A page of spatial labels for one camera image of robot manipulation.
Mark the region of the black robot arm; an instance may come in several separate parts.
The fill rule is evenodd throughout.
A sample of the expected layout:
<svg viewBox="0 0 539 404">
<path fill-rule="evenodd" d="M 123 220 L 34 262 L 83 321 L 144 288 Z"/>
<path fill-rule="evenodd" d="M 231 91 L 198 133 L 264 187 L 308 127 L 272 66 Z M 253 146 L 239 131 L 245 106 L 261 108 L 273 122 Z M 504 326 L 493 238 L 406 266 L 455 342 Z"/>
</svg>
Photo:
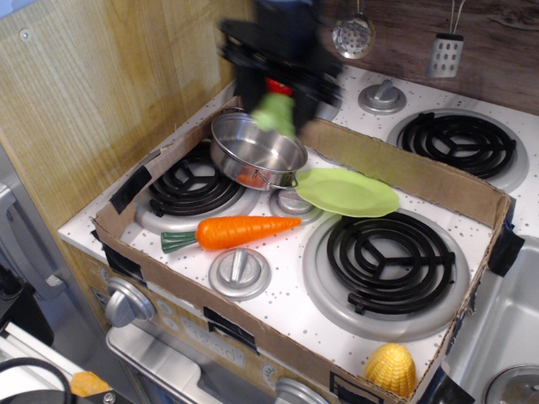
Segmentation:
<svg viewBox="0 0 539 404">
<path fill-rule="evenodd" d="M 343 70 L 318 38 L 319 1 L 255 1 L 254 20 L 223 19 L 222 56 L 232 63 L 237 95 L 249 114 L 261 108 L 269 80 L 291 90 L 288 121 L 296 134 L 320 103 L 336 105 Z"/>
</svg>

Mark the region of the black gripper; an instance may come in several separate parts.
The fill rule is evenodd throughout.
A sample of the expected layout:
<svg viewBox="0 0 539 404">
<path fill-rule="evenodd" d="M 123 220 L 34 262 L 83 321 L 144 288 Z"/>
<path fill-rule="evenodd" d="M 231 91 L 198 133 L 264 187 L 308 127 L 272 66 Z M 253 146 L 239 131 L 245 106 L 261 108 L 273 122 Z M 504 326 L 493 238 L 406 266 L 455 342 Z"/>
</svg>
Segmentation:
<svg viewBox="0 0 539 404">
<path fill-rule="evenodd" d="M 318 37 L 317 8 L 256 8 L 254 20 L 223 19 L 223 57 L 232 63 L 236 93 L 250 114 L 266 94 L 269 77 L 293 88 L 293 123 L 298 134 L 318 104 L 341 96 L 339 59 Z"/>
</svg>

